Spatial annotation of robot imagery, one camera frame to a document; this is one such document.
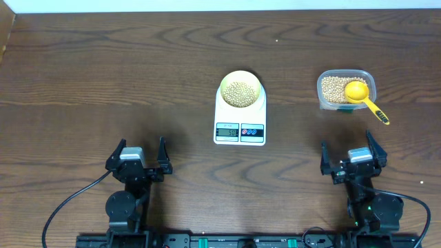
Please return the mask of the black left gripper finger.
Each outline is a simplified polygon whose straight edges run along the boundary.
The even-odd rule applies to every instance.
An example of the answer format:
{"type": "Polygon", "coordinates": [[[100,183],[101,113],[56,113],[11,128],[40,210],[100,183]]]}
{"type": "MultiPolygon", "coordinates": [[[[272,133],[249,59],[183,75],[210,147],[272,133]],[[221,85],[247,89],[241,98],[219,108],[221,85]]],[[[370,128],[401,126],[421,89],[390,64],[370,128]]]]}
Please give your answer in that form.
{"type": "Polygon", "coordinates": [[[117,145],[116,149],[112,152],[110,157],[106,160],[105,168],[108,171],[116,171],[121,162],[120,162],[120,155],[123,149],[126,147],[126,140],[123,138],[117,145]]]}
{"type": "Polygon", "coordinates": [[[165,147],[165,138],[163,136],[161,136],[159,139],[157,162],[159,163],[163,174],[173,173],[173,166],[167,154],[167,150],[165,147]]]}

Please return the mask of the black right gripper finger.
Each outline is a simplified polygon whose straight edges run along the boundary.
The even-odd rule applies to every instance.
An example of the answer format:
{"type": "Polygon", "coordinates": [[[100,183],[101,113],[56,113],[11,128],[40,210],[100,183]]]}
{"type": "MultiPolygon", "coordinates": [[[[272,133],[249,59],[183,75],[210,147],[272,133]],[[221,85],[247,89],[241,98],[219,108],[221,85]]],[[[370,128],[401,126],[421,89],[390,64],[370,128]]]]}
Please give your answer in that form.
{"type": "Polygon", "coordinates": [[[331,163],[329,160],[327,144],[326,142],[321,143],[321,161],[320,161],[320,171],[322,175],[330,175],[332,172],[331,163]]]}
{"type": "Polygon", "coordinates": [[[379,167],[385,167],[387,165],[387,153],[376,142],[369,130],[366,131],[366,137],[369,145],[369,149],[372,153],[373,160],[379,167]]]}

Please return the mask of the yellow plastic measuring scoop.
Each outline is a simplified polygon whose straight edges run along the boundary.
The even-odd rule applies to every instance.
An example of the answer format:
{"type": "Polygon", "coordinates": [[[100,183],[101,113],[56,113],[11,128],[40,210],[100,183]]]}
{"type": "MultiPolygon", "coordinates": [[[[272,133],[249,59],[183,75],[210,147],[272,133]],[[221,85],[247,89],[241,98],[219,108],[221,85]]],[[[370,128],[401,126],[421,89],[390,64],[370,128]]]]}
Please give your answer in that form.
{"type": "Polygon", "coordinates": [[[390,124],[387,115],[369,98],[369,88],[361,81],[352,81],[345,87],[345,98],[349,103],[364,103],[385,125],[390,124]]]}

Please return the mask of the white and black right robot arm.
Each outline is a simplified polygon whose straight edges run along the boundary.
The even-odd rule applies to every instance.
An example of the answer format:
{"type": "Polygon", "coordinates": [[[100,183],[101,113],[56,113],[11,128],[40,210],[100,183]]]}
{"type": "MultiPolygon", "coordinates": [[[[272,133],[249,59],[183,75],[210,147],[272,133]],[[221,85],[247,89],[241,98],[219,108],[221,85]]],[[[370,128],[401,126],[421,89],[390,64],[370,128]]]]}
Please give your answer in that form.
{"type": "Polygon", "coordinates": [[[399,196],[380,193],[373,188],[372,178],[387,165],[387,153],[366,132],[367,147],[348,151],[348,158],[334,165],[327,145],[321,144],[320,170],[330,175],[333,184],[347,190],[347,211],[356,228],[335,237],[335,247],[392,247],[392,233],[400,228],[404,203],[399,196]]]}

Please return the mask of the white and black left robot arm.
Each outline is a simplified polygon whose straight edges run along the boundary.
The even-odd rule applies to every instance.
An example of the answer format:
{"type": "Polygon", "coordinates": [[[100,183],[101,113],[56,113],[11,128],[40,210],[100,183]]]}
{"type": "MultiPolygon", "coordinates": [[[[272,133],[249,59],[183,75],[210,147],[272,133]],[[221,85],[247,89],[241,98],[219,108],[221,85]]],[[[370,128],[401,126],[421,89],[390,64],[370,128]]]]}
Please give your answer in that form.
{"type": "Polygon", "coordinates": [[[161,244],[146,230],[143,222],[152,184],[164,181],[164,175],[173,172],[163,137],[159,139],[157,161],[158,167],[149,168],[143,149],[128,147],[124,139],[106,160],[106,170],[125,185],[125,189],[113,193],[105,205],[109,216],[108,247],[157,247],[161,244]]]}

